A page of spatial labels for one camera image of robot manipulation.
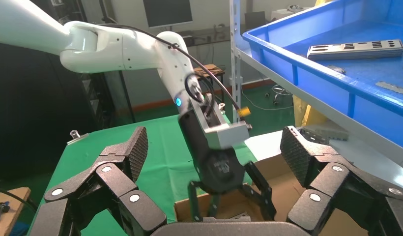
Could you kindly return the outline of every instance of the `yellow object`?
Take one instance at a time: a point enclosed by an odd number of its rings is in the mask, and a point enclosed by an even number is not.
[[[320,4],[323,4],[323,3],[330,2],[330,1],[332,1],[332,0],[316,0],[316,6],[320,5]]]
[[[330,2],[332,0],[316,0],[316,6]],[[305,126],[310,124],[321,124],[326,122],[328,119],[322,113],[315,110],[306,102],[302,101],[300,98],[293,95],[294,103],[294,120],[295,126]]]
[[[251,114],[251,111],[249,110],[248,107],[244,107],[238,110],[238,115],[240,117],[246,117],[249,116]]]

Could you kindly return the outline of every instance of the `textured fingertip pad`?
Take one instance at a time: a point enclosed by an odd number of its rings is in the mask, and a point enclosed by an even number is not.
[[[281,154],[303,187],[307,186],[306,176],[310,160],[313,157],[307,151],[304,142],[308,141],[301,136],[296,128],[293,126],[284,127],[280,144]]]
[[[136,182],[148,155],[146,128],[138,126],[127,143],[128,149],[125,150],[125,156],[128,157],[131,166],[132,181]]]

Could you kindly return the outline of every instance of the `blue led light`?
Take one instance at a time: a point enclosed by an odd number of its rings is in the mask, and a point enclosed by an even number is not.
[[[176,99],[175,99],[175,104],[176,104],[178,107],[181,106],[181,99],[176,98]]]

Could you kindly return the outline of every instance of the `yellow connector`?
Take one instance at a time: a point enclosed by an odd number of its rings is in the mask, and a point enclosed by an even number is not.
[[[246,117],[249,116],[251,114],[251,111],[249,111],[248,107],[244,107],[238,110],[238,115],[240,117]]]

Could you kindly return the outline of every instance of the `green tablecloth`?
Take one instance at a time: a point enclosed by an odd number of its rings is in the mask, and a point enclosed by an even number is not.
[[[165,212],[168,222],[174,222],[174,202],[188,198],[189,181],[199,179],[177,116],[96,131],[87,138],[68,145],[47,190],[90,167],[106,146],[125,142],[137,126],[146,127],[149,141],[148,156],[137,185]],[[245,144],[234,148],[241,164],[256,160]],[[251,181],[247,175],[245,181]],[[124,232],[105,210],[95,216],[82,231],[82,235],[116,236],[124,235]]]

